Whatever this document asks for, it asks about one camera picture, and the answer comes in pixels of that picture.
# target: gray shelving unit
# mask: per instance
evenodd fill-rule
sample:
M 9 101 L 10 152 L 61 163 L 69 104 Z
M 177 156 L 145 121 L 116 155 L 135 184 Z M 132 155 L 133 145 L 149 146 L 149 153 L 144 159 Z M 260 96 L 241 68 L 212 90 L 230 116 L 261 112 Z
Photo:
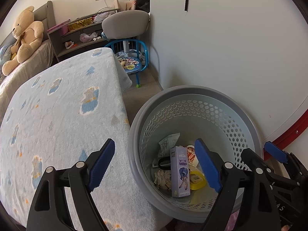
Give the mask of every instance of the gray shelving unit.
M 98 14 L 102 14 L 102 13 L 106 13 L 106 12 L 110 12 L 110 11 L 116 11 L 119 12 L 120 9 L 116 8 L 116 9 L 111 9 L 111 10 L 107 10 L 107 11 L 102 11 L 99 13 L 95 13 L 95 14 L 91 14 L 91 15 L 87 15 L 84 16 L 82 18 L 78 18 L 75 21 L 71 21 L 65 25 L 86 19 L 86 18 L 90 18 L 92 16 L 96 16 Z M 105 41 L 105 39 L 101 38 L 98 39 L 96 41 L 88 41 L 88 42 L 81 42 L 80 41 L 80 35 L 82 33 L 86 33 L 86 34 L 91 34 L 93 32 L 96 32 L 98 36 L 101 35 L 103 29 L 102 29 L 102 23 L 93 23 L 72 31 L 67 32 L 65 35 L 61 36 L 59 28 L 52 30 L 51 32 L 47 33 L 48 38 L 51 42 L 51 46 L 53 48 L 53 51 L 55 53 L 56 59 L 57 61 L 61 61 L 64 59 L 67 59 L 71 56 L 77 55 L 79 53 L 88 51 L 90 49 L 94 49 L 94 48 L 98 48 L 102 46 L 102 42 Z M 77 46 L 75 47 L 71 47 L 69 49 L 65 48 L 65 42 L 66 41 L 73 41 L 74 44 L 77 44 Z

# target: toy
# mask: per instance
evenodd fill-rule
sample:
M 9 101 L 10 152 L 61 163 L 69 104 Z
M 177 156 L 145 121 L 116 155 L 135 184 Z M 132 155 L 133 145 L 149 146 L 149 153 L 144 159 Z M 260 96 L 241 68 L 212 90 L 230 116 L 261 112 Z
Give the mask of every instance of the toy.
M 34 21 L 34 7 L 23 10 L 13 23 L 12 33 L 17 39 L 11 47 L 11 53 L 17 53 L 13 60 L 7 61 L 2 73 L 8 76 L 20 63 L 27 60 L 43 41 L 44 26 L 41 21 Z

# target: yellow container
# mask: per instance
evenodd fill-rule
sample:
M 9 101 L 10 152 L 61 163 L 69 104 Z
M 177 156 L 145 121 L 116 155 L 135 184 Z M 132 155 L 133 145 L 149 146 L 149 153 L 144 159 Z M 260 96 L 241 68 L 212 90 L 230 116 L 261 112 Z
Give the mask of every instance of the yellow container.
M 189 185 L 191 190 L 198 190 L 206 185 L 204 174 L 191 165 L 189 165 Z

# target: yellow lid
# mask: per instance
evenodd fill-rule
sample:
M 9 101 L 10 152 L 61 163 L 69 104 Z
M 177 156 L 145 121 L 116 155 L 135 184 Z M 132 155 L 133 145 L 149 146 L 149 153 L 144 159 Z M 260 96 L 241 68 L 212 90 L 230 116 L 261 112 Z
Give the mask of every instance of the yellow lid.
M 191 190 L 198 190 L 206 185 L 206 179 L 198 169 L 189 171 L 189 185 Z

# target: basket rim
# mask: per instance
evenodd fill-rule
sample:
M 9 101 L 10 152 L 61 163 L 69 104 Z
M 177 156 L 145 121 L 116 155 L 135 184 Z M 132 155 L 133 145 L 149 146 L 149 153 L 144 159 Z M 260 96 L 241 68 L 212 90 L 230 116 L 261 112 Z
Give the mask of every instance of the basket rim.
M 189 222 L 204 222 L 209 211 L 191 211 L 180 208 L 172 203 L 166 201 L 151 185 L 148 181 L 148 178 L 144 172 L 144 169 L 140 160 L 139 153 L 139 139 L 141 135 L 142 127 L 147 119 L 148 115 L 163 101 L 177 95 L 185 94 L 196 94 L 196 95 L 205 95 L 210 96 L 214 99 L 217 99 L 230 108 L 232 108 L 244 121 L 246 124 L 255 147 L 255 152 L 263 159 L 263 149 L 262 142 L 259 132 L 256 128 L 256 125 L 253 123 L 250 116 L 243 110 L 233 99 L 226 96 L 225 94 L 203 86 L 196 85 L 181 85 L 176 87 L 171 87 L 166 90 L 163 90 L 153 97 L 151 97 L 138 111 L 136 114 L 131 129 L 128 135 L 128 159 L 133 173 L 133 177 L 140 188 L 141 192 L 144 194 L 146 199 L 154 205 L 157 209 L 164 212 L 165 214 L 172 216 L 174 218 L 189 221 Z M 241 194 L 235 201 L 233 211 L 237 211 L 241 205 Z

